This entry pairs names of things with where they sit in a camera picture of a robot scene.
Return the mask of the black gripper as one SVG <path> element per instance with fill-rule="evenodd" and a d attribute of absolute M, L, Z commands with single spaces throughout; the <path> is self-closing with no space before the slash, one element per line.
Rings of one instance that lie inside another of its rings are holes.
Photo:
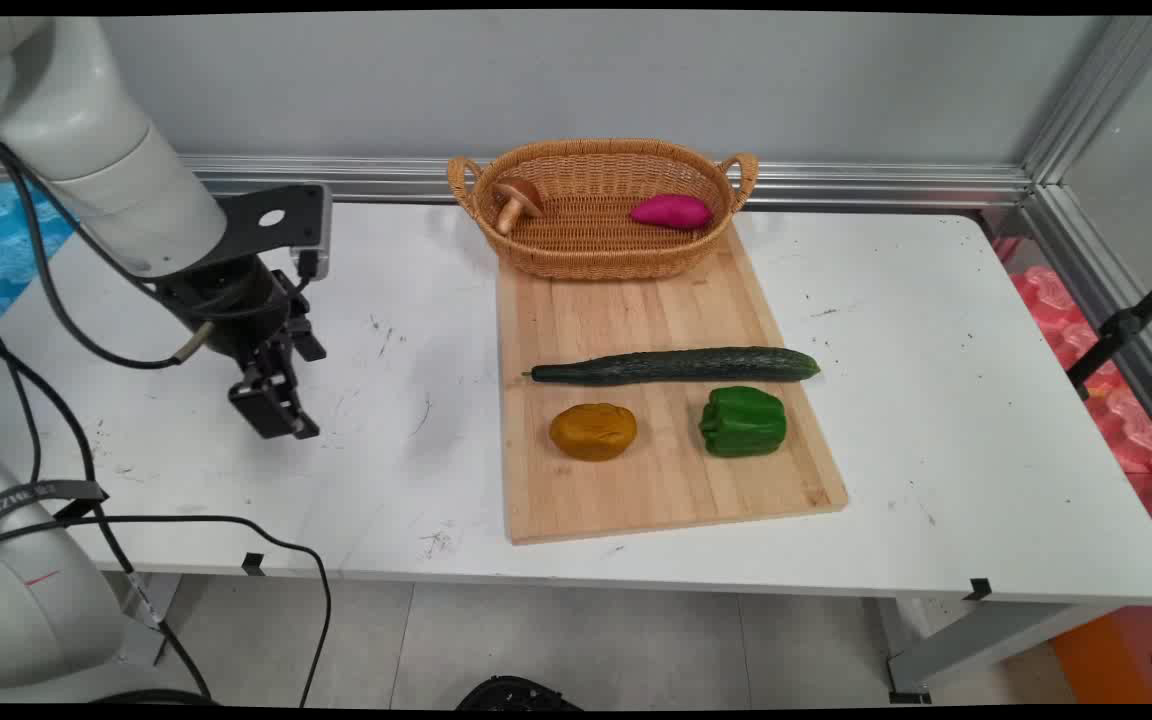
<path fill-rule="evenodd" d="M 262 438 L 319 437 L 319 425 L 301 404 L 291 363 L 291 354 L 306 363 L 326 357 L 308 319 L 310 281 L 293 282 L 257 255 L 157 279 L 156 300 L 191 332 L 160 365 L 183 364 L 210 348 L 238 366 L 229 402 Z"/>

